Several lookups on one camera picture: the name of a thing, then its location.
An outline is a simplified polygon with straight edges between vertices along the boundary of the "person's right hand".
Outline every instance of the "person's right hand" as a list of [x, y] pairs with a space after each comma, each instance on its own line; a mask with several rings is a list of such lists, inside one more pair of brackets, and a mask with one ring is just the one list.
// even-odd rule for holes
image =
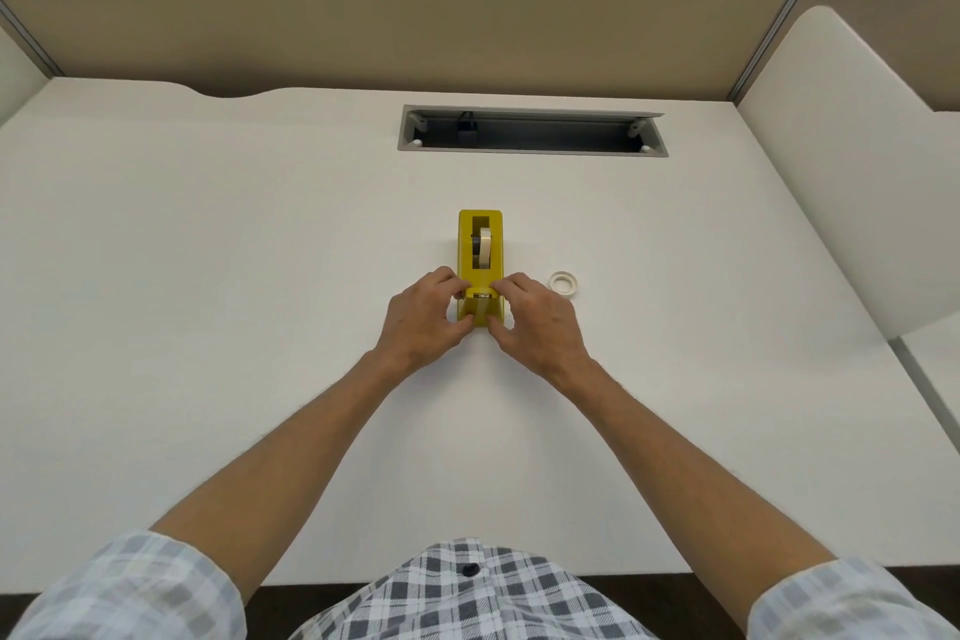
[[500, 349], [555, 388], [571, 372], [590, 365], [570, 301], [525, 273], [490, 285], [510, 302], [513, 313], [512, 329], [493, 316], [486, 318]]

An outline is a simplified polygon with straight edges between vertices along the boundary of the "hand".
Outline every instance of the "hand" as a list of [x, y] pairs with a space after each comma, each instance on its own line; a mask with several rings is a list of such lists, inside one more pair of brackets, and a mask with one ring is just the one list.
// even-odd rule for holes
[[421, 367], [436, 362], [474, 329], [474, 315], [458, 322], [447, 319], [450, 299], [471, 283], [441, 266], [390, 299], [373, 353], [406, 378]]
[[570, 301], [525, 273], [490, 285], [510, 302], [513, 328], [488, 315], [487, 329], [523, 367], [559, 389], [565, 377], [593, 362]]

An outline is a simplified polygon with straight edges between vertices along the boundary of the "forearm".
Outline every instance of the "forearm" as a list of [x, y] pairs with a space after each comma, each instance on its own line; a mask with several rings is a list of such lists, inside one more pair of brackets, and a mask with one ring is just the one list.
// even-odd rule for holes
[[741, 628], [764, 591], [834, 559], [596, 362], [552, 382], [606, 440], [683, 558]]
[[374, 352], [170, 509], [151, 529], [196, 547], [254, 594], [357, 434], [403, 379]]

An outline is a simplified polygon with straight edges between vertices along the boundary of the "yellow tape dispenser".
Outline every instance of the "yellow tape dispenser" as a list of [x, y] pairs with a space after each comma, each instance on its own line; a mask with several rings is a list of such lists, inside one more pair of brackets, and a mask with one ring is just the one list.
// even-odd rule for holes
[[503, 319], [503, 297], [490, 284], [503, 278], [503, 213], [460, 210], [457, 275], [473, 284], [457, 303], [457, 317], [472, 314], [473, 324], [487, 326], [487, 315]]

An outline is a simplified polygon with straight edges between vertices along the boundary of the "shirt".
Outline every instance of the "shirt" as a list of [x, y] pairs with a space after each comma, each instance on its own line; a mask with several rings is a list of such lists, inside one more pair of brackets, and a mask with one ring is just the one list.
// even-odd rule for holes
[[[242, 640], [243, 601], [197, 549], [150, 531], [107, 544], [30, 605], [10, 640]], [[542, 556], [466, 538], [428, 547], [305, 622], [291, 640], [652, 638]], [[958, 640], [882, 567], [837, 560], [794, 574], [750, 611], [750, 640]]]

